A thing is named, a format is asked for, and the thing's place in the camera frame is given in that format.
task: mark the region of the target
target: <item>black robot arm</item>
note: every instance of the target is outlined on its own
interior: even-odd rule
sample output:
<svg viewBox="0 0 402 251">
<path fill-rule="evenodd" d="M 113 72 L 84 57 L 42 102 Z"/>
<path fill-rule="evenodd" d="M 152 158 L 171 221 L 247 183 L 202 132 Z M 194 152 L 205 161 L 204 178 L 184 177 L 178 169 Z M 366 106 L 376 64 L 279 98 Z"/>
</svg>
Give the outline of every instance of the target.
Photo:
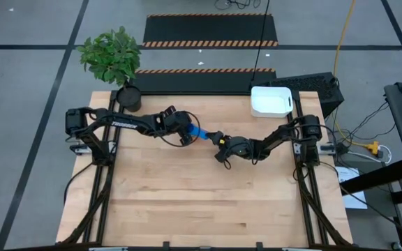
<svg viewBox="0 0 402 251">
<path fill-rule="evenodd" d="M 94 122 L 88 125 L 87 115 Z M 191 118 L 187 112 L 176 111 L 173 106 L 157 114 L 133 116 L 107 109 L 92 109 L 81 107 L 69 109 L 66 112 L 66 134 L 82 140 L 91 149 L 95 165 L 107 165 L 112 160 L 108 142 L 97 138 L 94 131 L 101 126 L 114 126 L 136 130 L 138 133 L 151 137 L 162 137 L 178 133 L 182 145 L 190 144 Z"/>
<path fill-rule="evenodd" d="M 297 128 L 302 131 L 302 139 L 292 137 L 292 131 Z M 263 140 L 247 139 L 241 136 L 231 137 L 219 131 L 208 132 L 207 136 L 220 149 L 215 155 L 215 159 L 219 162 L 227 162 L 231 155 L 247 160 L 264 160 L 269 156 L 272 149 L 286 141 L 298 142 L 301 146 L 303 159 L 309 162 L 317 162 L 316 143 L 322 139 L 322 132 L 319 118 L 314 115 L 306 115 L 298 117 L 290 123 L 280 125 L 277 130 Z"/>
</svg>

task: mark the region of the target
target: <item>wooden tabletop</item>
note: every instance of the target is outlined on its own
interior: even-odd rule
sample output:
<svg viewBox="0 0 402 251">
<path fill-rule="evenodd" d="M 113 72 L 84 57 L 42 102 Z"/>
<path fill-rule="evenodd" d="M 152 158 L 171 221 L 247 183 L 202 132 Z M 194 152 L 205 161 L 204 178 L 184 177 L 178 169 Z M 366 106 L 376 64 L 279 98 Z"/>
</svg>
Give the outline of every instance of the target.
<svg viewBox="0 0 402 251">
<path fill-rule="evenodd" d="M 317 93 L 300 96 L 304 114 L 317 115 L 325 124 Z M 110 92 L 94 92 L 90 106 L 107 107 L 109 97 Z M 142 108 L 134 115 L 153 114 L 174 105 L 194 113 L 207 131 L 254 139 L 263 139 L 287 123 L 286 119 L 252 117 L 250 103 L 248 96 L 144 96 Z M 101 138 L 102 129 L 96 134 Z M 325 128 L 322 134 L 321 142 L 328 142 Z M 168 137 L 175 143 L 177 138 Z M 307 247 L 299 187 L 292 178 L 291 143 L 283 143 L 255 166 L 232 156 L 231 170 L 215 160 L 217 152 L 210 141 L 200 139 L 178 149 L 134 130 L 122 130 L 103 245 L 162 246 L 169 241 L 171 246 L 191 247 L 255 247 L 256 242 L 267 248 Z M 320 159 L 334 166 L 331 157 Z M 89 162 L 90 155 L 78 156 L 73 173 Z M 58 241 L 65 239 L 87 212 L 95 170 L 87 170 L 70 186 Z M 351 242 L 336 173 L 325 165 L 315 170 L 322 209 Z M 319 243 L 312 211 L 311 215 Z M 92 232 L 94 240 L 96 231 Z"/>
</svg>

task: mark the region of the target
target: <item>yellow cable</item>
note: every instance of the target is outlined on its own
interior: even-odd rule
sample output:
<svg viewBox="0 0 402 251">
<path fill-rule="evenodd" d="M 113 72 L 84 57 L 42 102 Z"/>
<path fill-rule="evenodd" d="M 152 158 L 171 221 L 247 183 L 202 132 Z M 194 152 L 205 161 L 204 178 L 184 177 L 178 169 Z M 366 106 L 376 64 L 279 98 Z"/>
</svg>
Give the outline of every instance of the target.
<svg viewBox="0 0 402 251">
<path fill-rule="evenodd" d="M 350 22 L 350 17 L 352 16 L 352 13 L 353 13 L 353 8 L 355 7 L 355 2 L 356 2 L 356 0 L 352 0 L 352 3 L 350 5 L 350 9 L 349 9 L 348 14 L 347 14 L 347 19 L 345 20 L 345 24 L 343 25 L 341 39 L 339 40 L 339 44 L 338 44 L 338 47 L 336 49 L 336 56 L 334 57 L 333 76 L 336 76 L 336 71 L 338 69 L 339 52 L 341 50 L 341 45 L 342 45 L 342 42 L 343 42 L 343 38 L 345 37 L 345 32 L 347 31 L 348 23 Z M 341 134 L 342 138 L 344 138 L 345 141 L 349 142 L 350 145 L 354 144 L 355 146 L 363 146 L 363 147 L 368 146 L 368 144 L 361 144 L 361 143 L 357 143 L 357 142 L 354 142 L 354 141 L 350 141 L 347 138 L 347 136 L 345 136 L 343 134 L 343 132 L 341 130 L 341 127 L 339 126 L 339 124 L 336 122 L 336 119 L 334 118 L 334 114 L 332 114 L 332 116 L 333 116 L 334 124 L 338 128 L 339 133 Z"/>
</svg>

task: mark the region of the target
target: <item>black and orange striped mat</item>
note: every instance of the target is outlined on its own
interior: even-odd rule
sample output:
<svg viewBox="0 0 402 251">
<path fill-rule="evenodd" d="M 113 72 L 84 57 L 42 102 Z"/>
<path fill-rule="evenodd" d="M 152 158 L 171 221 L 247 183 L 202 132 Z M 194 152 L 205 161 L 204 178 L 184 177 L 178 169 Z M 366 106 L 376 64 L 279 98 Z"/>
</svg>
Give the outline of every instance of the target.
<svg viewBox="0 0 402 251">
<path fill-rule="evenodd" d="M 253 68 L 138 70 L 134 85 L 145 95 L 249 95 Z M 276 78 L 257 68 L 256 83 Z"/>
<path fill-rule="evenodd" d="M 147 17 L 143 49 L 255 49 L 260 45 L 262 13 L 156 14 Z M 266 16 L 262 48 L 277 46 L 271 14 Z"/>
</svg>

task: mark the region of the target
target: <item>blue tool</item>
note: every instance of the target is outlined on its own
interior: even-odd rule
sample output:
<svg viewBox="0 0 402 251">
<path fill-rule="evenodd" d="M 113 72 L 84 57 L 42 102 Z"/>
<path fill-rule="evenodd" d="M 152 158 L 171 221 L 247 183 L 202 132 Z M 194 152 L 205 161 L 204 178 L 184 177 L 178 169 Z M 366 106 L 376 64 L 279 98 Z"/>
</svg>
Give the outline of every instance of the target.
<svg viewBox="0 0 402 251">
<path fill-rule="evenodd" d="M 203 129 L 201 129 L 201 128 L 198 128 L 196 125 L 190 124 L 190 125 L 188 126 L 188 129 L 189 129 L 190 135 L 192 135 L 192 136 L 195 136 L 195 137 L 196 137 L 196 135 L 198 135 L 198 133 L 199 133 L 199 134 L 200 134 L 200 135 L 199 135 L 199 138 L 200 138 L 200 139 L 203 139 L 203 140 L 208 140 L 208 139 L 209 139 L 209 138 L 206 136 L 207 131 L 206 131 L 206 130 L 203 130 Z"/>
</svg>

